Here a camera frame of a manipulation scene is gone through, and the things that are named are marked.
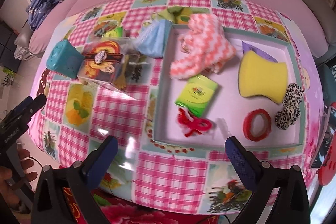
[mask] floor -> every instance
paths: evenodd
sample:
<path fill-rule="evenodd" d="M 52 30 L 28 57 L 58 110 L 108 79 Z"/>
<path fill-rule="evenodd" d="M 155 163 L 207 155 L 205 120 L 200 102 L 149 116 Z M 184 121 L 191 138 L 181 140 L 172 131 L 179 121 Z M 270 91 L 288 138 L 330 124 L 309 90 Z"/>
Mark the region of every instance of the floor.
<path fill-rule="evenodd" d="M 29 96 L 31 87 L 33 85 L 35 73 L 39 64 L 40 59 L 37 57 L 33 57 L 28 61 L 21 62 L 14 82 L 10 87 L 7 103 L 8 111 L 12 110 L 27 96 Z M 52 159 L 46 153 L 42 152 L 40 149 L 37 148 L 27 132 L 21 136 L 19 142 L 23 144 L 23 148 L 30 151 L 31 157 L 36 158 L 42 164 L 42 166 L 49 164 L 53 168 L 59 167 L 59 163 L 57 163 L 54 159 Z M 38 165 L 38 163 L 35 163 L 34 166 L 29 169 L 29 172 L 33 171 L 36 171 L 38 174 L 41 173 L 41 167 Z M 31 182 L 33 189 L 36 189 L 37 182 L 38 178 Z"/>

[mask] pink checkered tablecloth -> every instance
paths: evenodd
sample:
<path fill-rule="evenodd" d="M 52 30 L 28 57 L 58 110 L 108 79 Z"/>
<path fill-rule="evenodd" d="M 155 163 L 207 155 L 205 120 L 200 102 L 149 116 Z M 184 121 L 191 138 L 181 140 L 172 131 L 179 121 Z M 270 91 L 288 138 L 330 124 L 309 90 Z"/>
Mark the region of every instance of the pink checkered tablecloth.
<path fill-rule="evenodd" d="M 88 37 L 92 30 L 109 20 L 124 27 L 130 37 L 137 37 L 143 22 L 153 13 L 175 5 L 184 7 L 182 14 L 185 18 L 192 13 L 213 13 L 224 27 L 272 35 L 263 33 L 264 28 L 260 27 L 268 25 L 282 31 L 283 37 L 288 38 L 287 42 L 295 52 L 300 79 L 305 83 L 305 138 L 309 145 L 290 149 L 256 149 L 253 154 L 260 161 L 268 160 L 274 167 L 301 166 L 308 186 L 313 172 L 307 165 L 317 140 L 316 110 L 319 109 L 313 95 L 318 86 L 309 81 L 309 75 L 314 75 L 315 71 L 306 61 L 311 55 L 303 50 L 290 24 L 285 25 L 283 15 L 250 1 L 115 0 L 84 11 L 68 25 L 56 28 L 55 33 L 59 35 L 53 36 L 54 40 L 50 41 L 42 58 L 31 95 L 36 96 L 37 90 L 41 89 L 46 59 L 65 34 L 78 51 L 89 45 Z M 177 17 L 176 20 L 179 24 L 187 24 L 185 19 Z M 108 170 L 111 179 L 101 184 L 107 192 L 140 205 L 178 213 L 222 214 L 241 210 L 247 199 L 235 203 L 221 200 L 224 193 L 230 191 L 227 189 L 228 181 L 239 180 L 225 152 L 170 146 L 152 139 L 149 109 L 152 99 L 158 95 L 163 61 L 142 57 L 140 63 L 129 76 L 130 84 L 124 93 L 103 86 L 83 86 L 77 80 L 49 72 L 43 80 L 47 104 L 30 124 L 29 134 L 33 141 L 62 166 L 68 167 L 76 160 L 84 160 L 107 135 L 113 135 L 118 140 L 119 151 Z M 81 102 L 85 110 L 90 105 L 88 102 L 92 101 L 87 112 L 82 110 L 84 118 L 80 117 L 80 120 L 71 114 L 75 100 Z M 276 192 L 273 192 L 269 204 L 274 202 L 275 196 Z"/>

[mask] yellow sponge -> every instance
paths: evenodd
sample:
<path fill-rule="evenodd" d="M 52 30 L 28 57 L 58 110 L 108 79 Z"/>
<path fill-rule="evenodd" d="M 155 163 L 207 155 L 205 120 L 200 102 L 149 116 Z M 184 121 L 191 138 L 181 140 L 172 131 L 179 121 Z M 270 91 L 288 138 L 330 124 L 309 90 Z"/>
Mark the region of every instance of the yellow sponge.
<path fill-rule="evenodd" d="M 243 97 L 263 95 L 280 104 L 287 88 L 286 63 L 268 61 L 253 51 L 248 51 L 239 69 L 239 92 Z"/>

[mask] gold spoon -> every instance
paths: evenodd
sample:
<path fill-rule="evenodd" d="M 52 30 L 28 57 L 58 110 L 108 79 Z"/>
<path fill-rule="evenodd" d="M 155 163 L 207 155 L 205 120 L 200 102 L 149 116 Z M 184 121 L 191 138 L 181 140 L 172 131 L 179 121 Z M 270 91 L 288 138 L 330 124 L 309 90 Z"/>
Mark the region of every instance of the gold spoon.
<path fill-rule="evenodd" d="M 127 68 L 128 60 L 129 60 L 129 55 L 125 55 L 125 60 L 124 60 L 124 64 L 123 64 L 123 67 L 122 67 L 122 70 L 121 70 L 121 74 L 114 81 L 114 86 L 119 90 L 124 90 L 127 87 L 125 71 L 126 71 L 126 68 Z"/>

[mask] scrunchie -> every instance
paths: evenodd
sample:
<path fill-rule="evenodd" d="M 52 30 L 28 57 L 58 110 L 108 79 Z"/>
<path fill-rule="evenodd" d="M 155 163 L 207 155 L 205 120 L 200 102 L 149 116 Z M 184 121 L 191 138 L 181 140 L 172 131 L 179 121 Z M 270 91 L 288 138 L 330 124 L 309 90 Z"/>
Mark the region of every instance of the scrunchie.
<path fill-rule="evenodd" d="M 304 91 L 297 84 L 291 83 L 288 85 L 285 97 L 282 100 L 283 110 L 275 114 L 275 125 L 281 130 L 286 130 L 289 126 L 295 124 L 300 113 L 300 103 Z"/>

